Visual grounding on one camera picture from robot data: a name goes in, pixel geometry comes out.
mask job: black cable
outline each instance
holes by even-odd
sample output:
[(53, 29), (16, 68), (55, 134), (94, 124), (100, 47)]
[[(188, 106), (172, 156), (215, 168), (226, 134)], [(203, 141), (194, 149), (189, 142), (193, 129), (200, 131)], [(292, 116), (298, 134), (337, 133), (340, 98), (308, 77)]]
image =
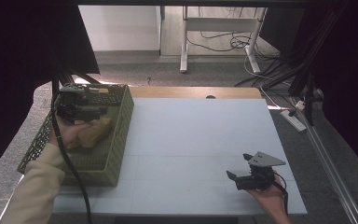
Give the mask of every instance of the black cable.
[(281, 83), (282, 81), (280, 79), (282, 79), (282, 77), (286, 77), (286, 76), (291, 76), (291, 75), (295, 75), (298, 71), (300, 71), (302, 68), (304, 67), (304, 64), (301, 63), (300, 65), (298, 65), (295, 68), (292, 68), (290, 71), (288, 71), (287, 73), (280, 73), (279, 77), (276, 77), (275, 79), (273, 79), (270, 83), (272, 82), (278, 82)]
[(51, 99), (51, 123), (52, 123), (54, 132), (55, 132), (56, 137), (57, 137), (57, 141), (58, 141), (58, 144), (59, 144), (59, 149), (60, 149), (60, 152), (62, 154), (63, 160), (65, 161), (66, 165), (71, 170), (71, 172), (74, 174), (74, 176), (75, 176), (75, 178), (76, 178), (76, 180), (77, 180), (77, 182), (79, 184), (79, 187), (80, 187), (80, 189), (81, 189), (81, 191), (83, 193), (84, 201), (86, 203), (88, 222), (89, 222), (89, 224), (92, 224), (92, 216), (91, 216), (89, 196), (87, 194), (87, 191), (86, 191), (86, 188), (84, 186), (83, 180), (81, 179), (81, 177), (80, 177), (79, 173), (77, 172), (75, 166), (72, 164), (71, 160), (68, 157), (68, 154), (66, 153), (65, 146), (63, 145), (63, 141), (62, 141), (62, 137), (61, 137), (60, 127), (59, 127), (58, 122), (57, 122), (56, 117), (55, 117), (55, 110), (56, 109), (55, 109), (54, 104), (55, 104), (57, 98), (58, 98), (58, 94), (55, 94)]
[[(270, 67), (271, 67), (275, 62), (276, 62), (276, 60), (275, 60), (274, 62), (272, 62), (264, 72), (262, 72), (262, 73), (260, 73), (260, 74), (258, 74), (258, 75), (260, 75), (260, 76), (264, 75), (264, 73), (266, 73), (266, 71), (268, 71), (268, 70), (270, 69)], [(255, 78), (259, 78), (259, 77), (249, 77), (249, 78), (246, 78), (245, 80), (240, 81), (240, 82), (238, 82), (237, 84), (235, 84), (234, 87), (239, 87), (241, 84), (243, 84), (243, 83), (245, 83), (245, 82), (248, 82), (248, 81), (251, 81), (251, 80), (253, 80), (253, 79), (255, 79)]]
[[(273, 77), (276, 77), (277, 75), (280, 75), (280, 76), (284, 76), (285, 74), (284, 73), (281, 73), (282, 71), (285, 70), (285, 68), (281, 69), (281, 70), (277, 70), (280, 66), (282, 66), (284, 63), (280, 63), (278, 64), (277, 66), (275, 66), (271, 71), (267, 72), (267, 70), (265, 71), (264, 74), (260, 74), (260, 76), (262, 77), (257, 77), (257, 79), (252, 83), (251, 87), (254, 87), (255, 84), (259, 81), (262, 81), (264, 80), (265, 78), (270, 78), (270, 79), (273, 79)], [(273, 75), (273, 76), (270, 76), (268, 77), (268, 75), (272, 74), (273, 72), (276, 72), (277, 74)]]
[[(258, 7), (255, 9), (255, 14), (257, 13), (257, 10), (258, 10)], [(255, 14), (254, 14), (254, 17), (255, 17)]]
[(292, 105), (292, 103), (290, 103), (286, 98), (284, 98), (282, 95), (280, 95), (279, 93), (277, 93), (276, 91), (273, 91), (271, 89), (269, 89), (270, 91), (274, 92), (275, 94), (277, 94), (278, 96), (280, 96), (281, 98), (283, 98), (284, 101), (286, 101), (290, 106), (293, 107), (294, 111), (289, 112), (289, 116), (292, 117), (296, 112), (297, 112), (297, 108), (295, 105)]
[(223, 35), (242, 34), (243, 32), (225, 33), (225, 34), (221, 34), (221, 35), (212, 35), (212, 36), (205, 36), (205, 35), (203, 35), (202, 31), (200, 31), (200, 33), (201, 33), (202, 37), (204, 37), (206, 39), (212, 39), (212, 38), (217, 38), (217, 37), (220, 37), (220, 36), (223, 36)]
[(278, 189), (281, 190), (282, 194), (283, 194), (283, 203), (284, 203), (284, 211), (286, 212), (286, 215), (289, 215), (288, 210), (287, 210), (287, 204), (289, 202), (289, 193), (286, 190), (286, 181), (283, 179), (283, 177), (277, 173), (275, 173), (277, 176), (279, 176), (281, 178), (281, 180), (284, 182), (284, 187), (282, 185), (280, 185), (279, 183), (277, 183), (276, 181), (272, 181), (271, 184), (275, 187), (277, 187)]
[(195, 44), (195, 43), (191, 42), (188, 38), (187, 38), (187, 41), (188, 41), (190, 44), (194, 45), (194, 46), (198, 46), (198, 47), (202, 47), (202, 48), (205, 48), (205, 49), (209, 49), (209, 50), (212, 50), (212, 51), (218, 51), (218, 52), (231, 51), (231, 50), (234, 50), (234, 49), (236, 48), (236, 47), (233, 47), (233, 48), (231, 48), (231, 49), (211, 49), (211, 48), (208, 48), (208, 47), (203, 46), (203, 45)]
[(232, 13), (232, 17), (234, 17), (234, 11), (235, 11), (235, 9), (237, 9), (237, 8), (234, 7), (234, 9), (232, 9), (232, 7), (226, 7), (226, 10), (228, 11), (228, 15), (226, 15), (226, 18), (227, 18), (229, 15), (231, 15), (231, 12), (233, 12), (233, 13)]
[(243, 11), (243, 7), (241, 7), (240, 16), (239, 16), (238, 18), (240, 18), (240, 17), (241, 17), (241, 15), (242, 15), (242, 11)]
[(259, 49), (257, 43), (255, 43), (255, 56), (256, 56), (257, 58), (259, 58), (259, 59), (261, 59), (261, 60), (265, 60), (265, 61), (267, 61), (267, 60), (273, 60), (273, 59), (280, 59), (280, 60), (281, 60), (281, 58), (280, 58), (279, 56), (268, 56), (268, 55), (263, 54), (263, 53), (261, 52), (261, 50)]
[(263, 76), (268, 76), (274, 72), (277, 72), (277, 73), (280, 73), (282, 71), (284, 71), (287, 67), (287, 64), (286, 63), (278, 63), (278, 65), (276, 65), (275, 67), (272, 67), (273, 64), (275, 64), (276, 62), (278, 62), (279, 59), (274, 59), (274, 61), (269, 65), (269, 67), (262, 73), (262, 74), (259, 74), (259, 75), (263, 75)]
[(306, 40), (304, 40), (304, 42), (299, 45), (296, 49), (292, 50), (290, 53), (286, 54), (286, 55), (281, 55), (280, 58), (286, 62), (286, 63), (290, 63), (290, 62), (301, 62), (302, 59), (304, 58), (307, 49), (310, 47), (310, 44), (312, 43), (312, 41), (315, 39), (315, 37), (322, 31), (322, 29), (325, 27), (326, 22), (327, 22), (327, 15), (329, 14), (328, 12), (331, 10), (331, 2), (329, 4), (329, 8), (327, 9), (327, 13), (324, 16), (324, 18), (321, 20), (321, 22), (315, 27), (314, 31), (312, 32), (312, 34), (310, 34), (308, 36), (308, 38)]
[[(246, 47), (246, 45), (249, 45), (249, 41), (251, 40), (250, 36), (247, 36), (247, 35), (234, 35), (234, 34), (241, 34), (241, 33), (231, 33), (231, 34), (232, 34), (232, 38), (229, 41), (231, 47), (234, 47), (234, 43), (237, 43), (236, 49), (244, 49)], [(246, 42), (241, 41), (241, 40), (238, 39), (238, 37), (247, 38), (248, 40)]]
[(201, 7), (199, 7), (199, 17), (203, 17), (203, 11)]

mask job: cable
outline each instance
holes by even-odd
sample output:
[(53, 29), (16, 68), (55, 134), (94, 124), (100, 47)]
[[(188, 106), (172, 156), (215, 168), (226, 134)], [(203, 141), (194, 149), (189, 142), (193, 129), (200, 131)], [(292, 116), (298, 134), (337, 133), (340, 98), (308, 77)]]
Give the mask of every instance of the cable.
[(226, 10), (228, 11), (228, 15), (226, 15), (226, 18), (231, 15), (231, 12), (232, 12), (232, 17), (234, 17), (234, 11), (235, 9), (237, 9), (236, 7), (226, 7)]
[(223, 35), (243, 34), (243, 32), (233, 32), (233, 33), (225, 33), (225, 34), (221, 34), (221, 35), (205, 36), (205, 35), (203, 35), (202, 31), (200, 31), (200, 33), (201, 33), (201, 36), (206, 38), (206, 39), (217, 38), (217, 37), (220, 37), (220, 36), (223, 36)]
[(262, 77), (262, 78), (264, 78), (264, 79), (275, 80), (275, 79), (272, 78), (272, 77), (265, 77), (265, 76), (261, 76), (261, 75), (258, 75), (258, 74), (255, 74), (255, 73), (250, 72), (250, 71), (248, 70), (248, 68), (246, 67), (246, 65), (245, 65), (244, 67), (245, 67), (246, 72), (248, 72), (248, 73), (249, 73), (250, 75), (252, 75), (252, 76)]
[(272, 68), (272, 65), (278, 61), (279, 61), (279, 59), (274, 59), (272, 64), (270, 64), (269, 67), (263, 73), (260, 73), (258, 75), (263, 75), (264, 77), (266, 77), (274, 72), (280, 73), (280, 72), (284, 71), (287, 67), (287, 64), (285, 64), (285, 63), (279, 63), (278, 65), (276, 65), (275, 67)]
[(269, 98), (269, 100), (275, 104), (277, 107), (281, 108), (279, 105), (277, 105), (267, 94), (266, 92), (263, 90), (263, 85), (260, 85), (260, 90)]
[(270, 85), (271, 83), (274, 83), (275, 85), (280, 84), (280, 83), (284, 83), (282, 78), (287, 79), (287, 77), (292, 77), (293, 75), (295, 75), (298, 71), (300, 71), (302, 68), (304, 67), (304, 63), (300, 64), (299, 66), (291, 69), (289, 72), (287, 72), (286, 74), (281, 74), (280, 77), (277, 77), (276, 79), (273, 79), (273, 81), (271, 81), (268, 84), (268, 88), (270, 89)]
[(92, 224), (92, 216), (91, 216), (89, 196), (87, 194), (86, 188), (84, 186), (84, 183), (83, 183), (79, 173), (77, 172), (75, 166), (72, 164), (71, 160), (68, 157), (68, 154), (66, 153), (65, 146), (63, 145), (63, 141), (62, 141), (62, 137), (61, 137), (60, 127), (59, 127), (58, 122), (57, 122), (56, 117), (55, 117), (55, 110), (56, 109), (55, 109), (54, 103), (56, 102), (57, 98), (58, 98), (58, 94), (55, 94), (53, 96), (53, 98), (51, 99), (51, 123), (52, 123), (54, 132), (55, 132), (56, 137), (57, 137), (57, 141), (58, 141), (58, 144), (59, 144), (59, 149), (60, 149), (60, 152), (62, 154), (63, 160), (65, 161), (66, 165), (71, 170), (71, 172), (74, 174), (74, 176), (75, 176), (75, 178), (76, 178), (76, 180), (77, 180), (77, 182), (79, 184), (79, 187), (80, 187), (80, 189), (81, 189), (81, 191), (83, 193), (84, 201), (86, 203), (88, 222), (89, 222), (89, 224)]
[(238, 18), (240, 18), (240, 17), (241, 17), (241, 15), (242, 15), (242, 11), (243, 11), (243, 7), (241, 7), (240, 16), (239, 16)]
[(283, 98), (284, 101), (286, 101), (290, 106), (293, 107), (294, 111), (289, 112), (289, 116), (292, 117), (296, 112), (297, 112), (297, 108), (292, 105), (292, 103), (290, 103), (286, 98), (284, 98), (282, 95), (280, 95), (279, 93), (277, 93), (276, 91), (270, 90), (272, 92), (274, 92), (275, 94), (277, 94), (278, 96), (280, 96), (281, 98)]
[(203, 46), (203, 45), (195, 44), (195, 43), (191, 42), (188, 38), (187, 38), (187, 41), (188, 41), (190, 44), (194, 45), (194, 46), (202, 47), (202, 48), (209, 49), (209, 50), (212, 50), (212, 51), (219, 51), (219, 52), (222, 52), (222, 51), (231, 51), (231, 50), (234, 50), (234, 49), (236, 48), (236, 47), (233, 47), (233, 48), (231, 48), (231, 49), (211, 49), (211, 48), (208, 48), (208, 47)]
[(255, 56), (261, 60), (273, 60), (273, 59), (280, 59), (280, 56), (279, 56), (279, 51), (276, 51), (275, 48), (273, 48), (275, 50), (275, 55), (274, 56), (268, 56), (268, 55), (265, 55), (261, 52), (260, 48), (258, 47), (258, 44), (255, 43)]
[(245, 70), (246, 70), (250, 75), (253, 75), (253, 77), (246, 78), (245, 80), (238, 82), (237, 84), (234, 85), (234, 87), (239, 87), (241, 84), (243, 84), (243, 83), (245, 83), (245, 82), (248, 82), (248, 81), (251, 81), (251, 80), (253, 80), (253, 79), (257, 78), (257, 77), (259, 77), (259, 78), (261, 78), (261, 77), (264, 78), (265, 76), (261, 76), (261, 75), (264, 75), (264, 74), (268, 75), (268, 74), (270, 74), (271, 72), (273, 72), (277, 67), (280, 66), (280, 65), (278, 65), (277, 67), (273, 68), (272, 71), (268, 72), (268, 70), (272, 67), (272, 65), (275, 64), (277, 61), (278, 61), (278, 59), (275, 59), (275, 60), (268, 66), (268, 68), (267, 68), (265, 71), (263, 71), (262, 73), (260, 73), (260, 74), (254, 74), (254, 73), (250, 72), (250, 71), (247, 69), (246, 65), (245, 65)]
[[(257, 10), (258, 10), (258, 7), (255, 9), (255, 14), (257, 14)], [(254, 18), (255, 18), (255, 14), (254, 14)]]
[[(237, 35), (235, 36), (234, 34), (241, 34), (241, 33), (232, 33), (232, 38), (230, 39), (230, 45), (231, 47), (234, 47), (234, 43), (237, 43), (237, 49), (244, 49), (246, 47), (246, 45), (249, 45), (249, 41), (251, 40), (250, 36), (246, 36), (246, 35)], [(245, 41), (241, 41), (238, 39), (238, 37), (243, 37), (243, 38), (247, 38), (248, 40)]]
[(325, 27), (326, 22), (327, 22), (327, 15), (329, 14), (328, 12), (331, 10), (331, 1), (329, 4), (329, 8), (327, 9), (327, 13), (324, 16), (324, 18), (321, 20), (321, 22), (315, 27), (314, 31), (312, 32), (312, 34), (310, 34), (308, 36), (308, 38), (306, 40), (304, 40), (304, 42), (299, 45), (296, 49), (292, 50), (292, 52), (290, 52), (289, 54), (286, 55), (281, 55), (280, 58), (285, 62), (285, 63), (290, 63), (290, 62), (300, 62), (302, 61), (302, 59), (304, 58), (304, 55), (307, 52), (307, 49), (309, 48), (310, 44), (312, 43), (312, 41), (315, 39), (315, 37), (322, 31), (322, 29)]
[(287, 204), (289, 202), (289, 193), (286, 190), (286, 187), (287, 187), (286, 181), (284, 180), (284, 178), (281, 175), (279, 175), (277, 173), (275, 173), (275, 174), (281, 178), (281, 180), (284, 183), (284, 187), (282, 185), (280, 185), (279, 183), (277, 183), (276, 181), (272, 181), (271, 184), (281, 190), (281, 192), (283, 194), (284, 210), (286, 212), (286, 215), (288, 215), (289, 213), (287, 211)]

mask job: power strip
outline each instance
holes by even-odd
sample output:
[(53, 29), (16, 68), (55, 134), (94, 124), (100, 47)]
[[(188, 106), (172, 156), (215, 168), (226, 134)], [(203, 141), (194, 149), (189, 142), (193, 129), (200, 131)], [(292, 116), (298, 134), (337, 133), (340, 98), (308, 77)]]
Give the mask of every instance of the power strip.
[(305, 109), (304, 101), (298, 101), (296, 108), (303, 111)]
[(301, 121), (299, 121), (295, 116), (290, 117), (288, 110), (283, 110), (283, 112), (281, 112), (281, 115), (282, 115), (287, 121), (289, 121), (289, 123), (292, 124), (292, 126), (295, 127), (295, 129), (298, 130), (299, 132), (302, 132), (302, 131), (304, 131), (304, 130), (307, 129), (307, 128), (304, 126), (304, 124), (302, 124)]

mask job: beige sleeve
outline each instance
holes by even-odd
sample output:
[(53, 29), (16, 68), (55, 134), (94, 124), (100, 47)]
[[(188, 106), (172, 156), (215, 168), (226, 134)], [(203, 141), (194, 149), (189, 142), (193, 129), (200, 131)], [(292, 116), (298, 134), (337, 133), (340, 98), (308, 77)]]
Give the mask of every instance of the beige sleeve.
[(62, 165), (60, 150), (47, 143), (40, 157), (28, 162), (0, 223), (48, 223), (65, 177)]

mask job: green plastic basket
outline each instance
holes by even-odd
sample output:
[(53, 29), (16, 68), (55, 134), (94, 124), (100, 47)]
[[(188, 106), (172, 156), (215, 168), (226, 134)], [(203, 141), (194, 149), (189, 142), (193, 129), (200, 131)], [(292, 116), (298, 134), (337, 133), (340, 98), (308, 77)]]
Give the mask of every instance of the green plastic basket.
[[(89, 88), (104, 88), (107, 84), (87, 84)], [(86, 186), (110, 186), (115, 187), (120, 174), (127, 133), (130, 128), (133, 100), (127, 85), (115, 85), (122, 89), (122, 101), (120, 105), (108, 106), (107, 117), (113, 121), (109, 134), (102, 139), (94, 148), (79, 147), (70, 151), (70, 158), (80, 177)], [(24, 174), (28, 161), (36, 160), (48, 141), (50, 114), (46, 117), (42, 127), (34, 141), (28, 148), (18, 171)], [(63, 167), (66, 172), (63, 185), (77, 185), (77, 180), (67, 166)]]

